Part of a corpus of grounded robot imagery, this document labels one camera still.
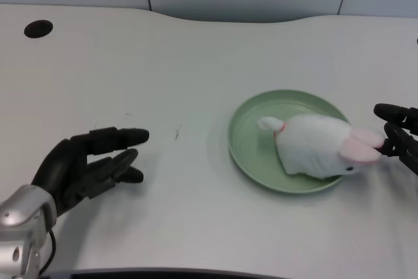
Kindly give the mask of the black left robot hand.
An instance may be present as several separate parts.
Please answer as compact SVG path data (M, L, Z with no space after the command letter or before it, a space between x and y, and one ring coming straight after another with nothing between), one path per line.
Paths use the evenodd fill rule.
M132 166L138 156L134 147L149 137L145 129L109 127L64 139L41 163L32 184L53 197L61 216L116 184L142 183L143 173Z

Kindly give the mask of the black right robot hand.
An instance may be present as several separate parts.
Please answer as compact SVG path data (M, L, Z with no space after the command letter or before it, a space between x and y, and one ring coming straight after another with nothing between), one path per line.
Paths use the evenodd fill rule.
M377 151L387 157L398 157L417 174L417 139L413 137L417 136L417 108L379 103L374 107L374 114L386 121L383 128L387 138Z

